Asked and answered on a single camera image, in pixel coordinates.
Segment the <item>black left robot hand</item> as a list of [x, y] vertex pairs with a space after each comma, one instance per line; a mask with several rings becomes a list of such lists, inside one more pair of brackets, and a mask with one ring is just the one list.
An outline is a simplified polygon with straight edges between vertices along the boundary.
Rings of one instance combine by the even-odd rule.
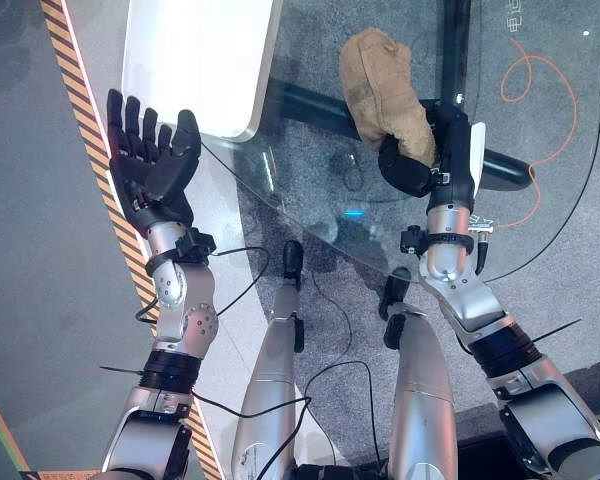
[[201, 137], [189, 110], [175, 129], [157, 124], [157, 112], [111, 89], [107, 95], [109, 167], [124, 217], [143, 237], [162, 222], [190, 226], [194, 216], [184, 190], [199, 165]]

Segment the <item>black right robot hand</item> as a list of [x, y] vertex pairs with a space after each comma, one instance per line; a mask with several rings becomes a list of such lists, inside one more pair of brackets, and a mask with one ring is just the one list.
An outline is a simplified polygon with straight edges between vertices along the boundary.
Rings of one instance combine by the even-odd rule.
[[399, 153], [398, 140], [388, 134], [379, 153], [378, 167], [382, 177], [397, 190], [416, 198], [429, 196], [430, 209], [443, 204], [474, 208], [474, 181], [470, 172], [471, 126], [467, 115], [443, 100], [425, 102], [426, 119], [433, 124], [433, 137], [438, 152], [434, 165]]

